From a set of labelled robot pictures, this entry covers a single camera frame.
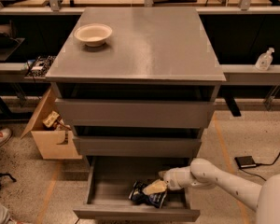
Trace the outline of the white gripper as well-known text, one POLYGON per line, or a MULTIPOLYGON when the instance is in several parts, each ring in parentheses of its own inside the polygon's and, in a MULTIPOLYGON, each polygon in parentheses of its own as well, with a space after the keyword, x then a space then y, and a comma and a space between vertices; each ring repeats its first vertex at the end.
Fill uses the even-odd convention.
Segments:
POLYGON ((163 180, 156 180, 143 189, 146 195, 162 193, 167 190, 180 190, 189 187, 192 181, 190 167, 173 168, 168 171, 159 171, 159 177, 163 180))

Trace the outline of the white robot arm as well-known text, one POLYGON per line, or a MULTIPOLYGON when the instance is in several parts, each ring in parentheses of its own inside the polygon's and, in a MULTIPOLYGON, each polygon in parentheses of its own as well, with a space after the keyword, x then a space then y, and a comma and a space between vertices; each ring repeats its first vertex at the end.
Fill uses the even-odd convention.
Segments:
POLYGON ((256 224, 280 224, 280 174, 263 185, 217 168, 212 162, 196 158, 189 166, 163 171, 161 179, 144 188, 146 195, 188 187, 216 185, 256 213, 256 224))

